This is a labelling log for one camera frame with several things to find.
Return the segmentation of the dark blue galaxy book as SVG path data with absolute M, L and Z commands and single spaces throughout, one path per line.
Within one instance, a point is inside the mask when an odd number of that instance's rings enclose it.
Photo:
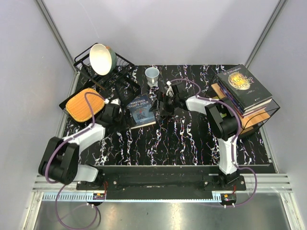
M 223 85 L 223 83 L 222 82 L 220 82 L 220 81 L 218 81 L 217 82 L 217 84 L 218 84 L 218 86 L 219 86 L 219 88 L 220 88 L 220 90 L 221 90 L 221 92 L 225 95 L 225 96 L 227 96 L 230 100 L 231 100 L 231 102 L 233 103 L 233 105 L 235 106 L 235 105 L 238 105 L 238 106 L 241 106 L 243 109 L 247 109 L 247 108 L 245 108 L 244 106 L 243 106 L 243 104 Z M 250 113 L 250 114 L 247 114 L 247 115 L 241 115 L 240 113 L 240 115 L 242 116 L 242 117 L 246 117 L 246 116 L 250 116 L 250 115 L 253 115 L 253 114 L 255 114 L 255 113 L 257 113 L 258 111 L 260 111 L 260 110 L 257 110 L 257 111 L 255 111 L 255 112 L 253 112 L 253 113 Z

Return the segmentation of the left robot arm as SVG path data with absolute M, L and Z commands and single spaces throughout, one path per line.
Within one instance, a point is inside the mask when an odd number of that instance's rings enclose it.
M 105 105 L 95 123 L 65 138 L 52 137 L 38 167 L 38 173 L 49 183 L 68 185 L 75 181 L 87 182 L 94 190 L 103 186 L 99 170 L 90 165 L 79 164 L 79 155 L 92 144 L 124 127 L 121 106 Z

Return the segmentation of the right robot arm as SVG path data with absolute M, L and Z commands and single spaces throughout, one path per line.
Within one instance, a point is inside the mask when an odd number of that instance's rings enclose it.
M 227 98 L 212 99 L 191 95 L 181 83 L 168 82 L 166 93 L 159 91 L 150 112 L 159 111 L 161 116 L 171 116 L 175 108 L 206 115 L 213 135 L 219 144 L 219 175 L 214 182 L 224 190 L 234 186 L 239 178 L 235 156 L 241 122 Z

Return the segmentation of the blue 1984 book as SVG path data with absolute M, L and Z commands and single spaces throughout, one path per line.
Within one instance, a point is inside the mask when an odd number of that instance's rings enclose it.
M 129 127 L 136 129 L 156 123 L 155 115 L 150 112 L 152 105 L 147 94 L 137 96 L 127 105 L 130 112 Z

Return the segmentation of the black moon and sixpence book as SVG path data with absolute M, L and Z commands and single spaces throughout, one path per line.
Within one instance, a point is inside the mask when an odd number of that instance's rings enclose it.
M 216 77 L 245 108 L 272 98 L 272 94 L 243 64 L 218 73 Z

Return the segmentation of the dark tale of cities book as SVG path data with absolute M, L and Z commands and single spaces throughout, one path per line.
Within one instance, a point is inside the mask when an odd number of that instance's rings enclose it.
M 260 102 L 259 104 L 253 105 L 253 106 L 251 106 L 250 108 L 247 108 L 247 109 L 243 109 L 241 106 L 238 106 L 238 105 L 235 105 L 235 108 L 241 115 L 247 115 L 247 114 L 253 113 L 257 110 L 265 108 L 271 101 L 272 101 L 272 98 L 270 98 L 266 101 Z

